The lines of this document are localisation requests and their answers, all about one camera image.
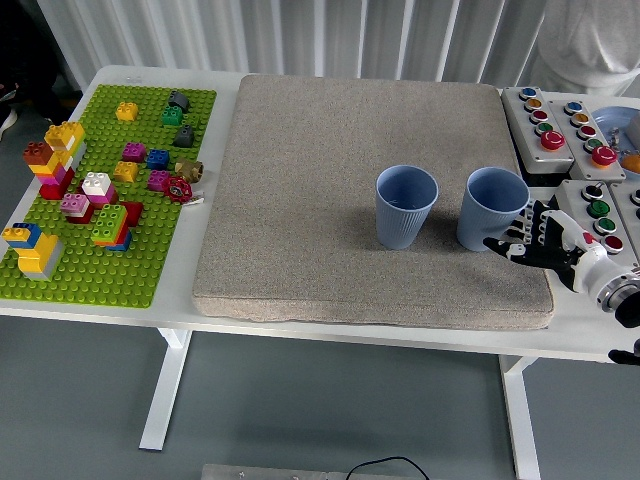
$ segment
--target green lego baseplate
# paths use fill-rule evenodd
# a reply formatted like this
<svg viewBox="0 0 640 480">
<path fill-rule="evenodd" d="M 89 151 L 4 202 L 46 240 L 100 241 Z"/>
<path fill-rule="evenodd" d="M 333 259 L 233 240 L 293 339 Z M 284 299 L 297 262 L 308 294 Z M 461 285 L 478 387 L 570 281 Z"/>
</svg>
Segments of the green lego baseplate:
<svg viewBox="0 0 640 480">
<path fill-rule="evenodd" d="M 187 96 L 188 115 L 197 123 L 192 125 L 195 142 L 191 148 L 174 147 L 173 140 L 180 127 L 162 124 L 162 113 L 172 90 Z M 0 263 L 0 298 L 149 307 L 182 206 L 172 203 L 161 192 L 147 189 L 151 170 L 144 163 L 139 164 L 140 172 L 134 183 L 115 180 L 113 171 L 128 142 L 143 143 L 147 153 L 151 149 L 168 150 L 170 172 L 174 172 L 178 158 L 196 161 L 215 99 L 214 90 L 99 85 L 79 120 L 86 132 L 87 150 L 67 192 L 75 193 L 88 172 L 103 172 L 109 174 L 119 201 L 142 202 L 144 210 L 139 223 L 130 229 L 129 248 L 124 252 L 110 251 L 93 243 L 91 233 L 99 210 L 88 224 L 71 224 L 60 212 L 59 200 L 44 200 L 38 195 L 23 222 L 35 223 L 43 232 L 58 235 L 64 252 L 51 280 L 33 281 L 19 270 L 18 255 L 9 248 Z M 120 102 L 138 106 L 136 120 L 116 118 Z"/>
</svg>

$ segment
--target blue lego brick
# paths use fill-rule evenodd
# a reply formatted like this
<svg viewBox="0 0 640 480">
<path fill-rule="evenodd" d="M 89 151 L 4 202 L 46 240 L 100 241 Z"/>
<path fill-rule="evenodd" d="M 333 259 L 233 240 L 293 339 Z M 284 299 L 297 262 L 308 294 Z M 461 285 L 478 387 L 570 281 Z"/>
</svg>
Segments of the blue lego brick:
<svg viewBox="0 0 640 480">
<path fill-rule="evenodd" d="M 38 240 L 40 239 L 40 235 L 42 234 L 42 230 L 35 223 L 14 223 L 12 228 L 23 228 L 29 230 L 29 238 L 26 241 L 16 241 L 16 240 L 8 240 L 7 243 L 11 248 L 34 248 Z"/>
<path fill-rule="evenodd" d="M 124 238 L 124 243 L 120 245 L 114 245 L 112 247 L 104 247 L 106 250 L 111 250 L 112 252 L 126 252 L 129 250 L 129 244 L 131 243 L 131 231 L 127 232 L 127 236 Z"/>
<path fill-rule="evenodd" d="M 166 170 L 169 165 L 169 151 L 151 149 L 147 156 L 147 168 L 150 170 Z"/>
</svg>

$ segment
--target table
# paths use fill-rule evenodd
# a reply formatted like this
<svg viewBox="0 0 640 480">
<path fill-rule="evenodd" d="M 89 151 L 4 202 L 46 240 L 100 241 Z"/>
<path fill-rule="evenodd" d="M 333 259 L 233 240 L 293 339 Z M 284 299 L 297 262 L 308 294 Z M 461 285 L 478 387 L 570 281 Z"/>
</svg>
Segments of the table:
<svg viewBox="0 0 640 480">
<path fill-rule="evenodd" d="M 499 355 L 517 475 L 523 479 L 540 478 L 522 377 L 523 370 L 540 357 L 609 362 L 609 350 L 629 350 L 635 340 L 634 333 L 619 325 L 612 315 L 602 313 L 590 305 L 585 297 L 564 288 L 553 275 L 551 288 L 556 301 L 556 315 L 548 328 L 535 331 L 418 329 L 302 322 L 257 324 L 231 318 L 205 317 L 195 309 L 191 299 L 193 276 L 212 206 L 236 93 L 243 76 L 244 74 L 240 73 L 149 67 L 109 66 L 101 69 L 74 111 L 72 120 L 81 116 L 92 93 L 100 84 L 217 91 L 218 97 L 199 156 L 199 160 L 205 166 L 205 175 L 198 184 L 198 189 L 206 192 L 205 202 L 189 207 L 181 213 L 177 231 L 186 231 L 189 234 L 174 236 L 151 307 L 128 309 L 2 300 L 0 314 L 157 328 L 167 342 L 167 352 L 140 441 L 140 448 L 150 450 L 161 450 L 163 447 L 193 331 Z M 560 94 L 545 96 L 548 99 L 562 98 Z M 640 100 L 637 99 L 579 95 L 572 95 L 571 98 L 588 98 L 591 111 L 612 105 L 612 102 L 616 102 L 616 105 L 640 107 Z M 39 182 L 34 179 L 10 223 L 22 221 L 38 188 Z M 534 191 L 534 195 L 544 196 L 547 193 Z M 6 248 L 6 244 L 0 246 L 0 254 L 4 255 Z"/>
</svg>

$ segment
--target red button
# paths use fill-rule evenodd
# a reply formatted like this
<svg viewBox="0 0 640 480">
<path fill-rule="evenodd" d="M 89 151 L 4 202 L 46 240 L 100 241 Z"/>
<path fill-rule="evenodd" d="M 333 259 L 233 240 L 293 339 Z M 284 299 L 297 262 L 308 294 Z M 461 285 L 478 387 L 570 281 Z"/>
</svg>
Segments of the red button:
<svg viewBox="0 0 640 480">
<path fill-rule="evenodd" d="M 602 239 L 602 246 L 605 250 L 613 255 L 622 251 L 623 243 L 615 235 L 607 235 Z"/>
<path fill-rule="evenodd" d="M 583 125 L 578 129 L 577 135 L 582 140 L 588 140 L 596 136 L 596 129 L 589 125 Z"/>
<path fill-rule="evenodd" d="M 600 167 L 608 167 L 618 160 L 618 154 L 613 148 L 602 145 L 593 150 L 591 159 Z"/>
<path fill-rule="evenodd" d="M 544 110 L 536 110 L 531 115 L 529 115 L 529 119 L 533 123 L 546 122 L 549 120 L 549 115 Z"/>
<path fill-rule="evenodd" d="M 550 132 L 544 132 L 540 136 L 540 142 L 547 150 L 557 150 L 565 144 L 564 135 L 553 130 Z"/>
</svg>

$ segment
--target white clothing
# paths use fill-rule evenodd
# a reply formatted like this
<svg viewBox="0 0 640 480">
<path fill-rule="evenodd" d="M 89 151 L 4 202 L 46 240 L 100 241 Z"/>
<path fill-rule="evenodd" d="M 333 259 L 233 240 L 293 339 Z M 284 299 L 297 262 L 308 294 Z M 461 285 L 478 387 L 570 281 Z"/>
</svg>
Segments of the white clothing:
<svg viewBox="0 0 640 480">
<path fill-rule="evenodd" d="M 548 69 L 576 87 L 626 89 L 640 74 L 639 30 L 638 0 L 548 0 L 538 53 Z M 536 68 L 545 67 L 536 63 L 534 78 Z"/>
</svg>

